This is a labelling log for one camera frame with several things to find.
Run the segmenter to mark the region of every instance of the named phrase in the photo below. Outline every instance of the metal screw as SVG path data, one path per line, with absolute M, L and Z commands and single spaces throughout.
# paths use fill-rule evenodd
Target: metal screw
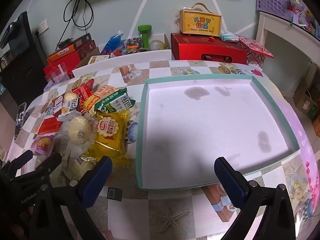
M 75 187 L 75 186 L 78 185 L 78 181 L 74 179 L 74 180 L 70 181 L 69 185 L 70 185 L 71 187 Z
M 279 188 L 285 190 L 287 187 L 285 186 L 285 184 L 279 184 Z
M 251 187 L 257 187 L 258 183 L 255 182 L 254 180 L 250 180 L 250 181 L 249 181 L 249 185 L 250 185 Z
M 47 184 L 43 184 L 41 185 L 40 189 L 41 190 L 46 190 L 48 188 L 48 185 Z

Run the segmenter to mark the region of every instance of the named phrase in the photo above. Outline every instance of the pink heart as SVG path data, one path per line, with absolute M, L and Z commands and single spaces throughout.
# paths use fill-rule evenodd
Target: pink heart
M 263 77 L 262 74 L 261 74 L 261 72 L 260 72 L 259 70 L 254 69 L 254 70 L 251 70 L 251 72 L 252 72 L 253 74 L 257 75 L 257 76 Z

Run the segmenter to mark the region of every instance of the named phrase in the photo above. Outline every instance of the shallow tray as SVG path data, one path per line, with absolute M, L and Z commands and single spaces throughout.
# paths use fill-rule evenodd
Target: shallow tray
M 299 150 L 283 113 L 253 76 L 149 79 L 142 92 L 136 151 L 138 186 L 191 188 L 218 182 L 225 157 L 242 174 Z

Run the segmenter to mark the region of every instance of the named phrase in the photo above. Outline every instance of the yellow bread package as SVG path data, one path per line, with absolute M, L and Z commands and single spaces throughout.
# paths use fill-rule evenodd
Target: yellow bread package
M 95 142 L 82 155 L 89 161 L 98 162 L 103 156 L 120 158 L 125 154 L 124 137 L 128 121 L 128 111 L 98 114 L 98 130 Z
M 84 110 L 86 110 L 91 116 L 94 116 L 94 104 L 100 101 L 102 98 L 105 98 L 113 92 L 116 92 L 117 90 L 117 88 L 114 88 L 112 86 L 103 85 L 84 102 Z

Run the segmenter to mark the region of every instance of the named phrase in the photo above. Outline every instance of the smartphone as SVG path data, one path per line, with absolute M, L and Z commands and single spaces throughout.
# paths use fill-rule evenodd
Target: smartphone
M 18 108 L 17 119 L 16 119 L 16 127 L 14 131 L 14 140 L 16 140 L 20 130 L 24 124 L 24 115 L 26 112 L 27 103 L 22 103 Z

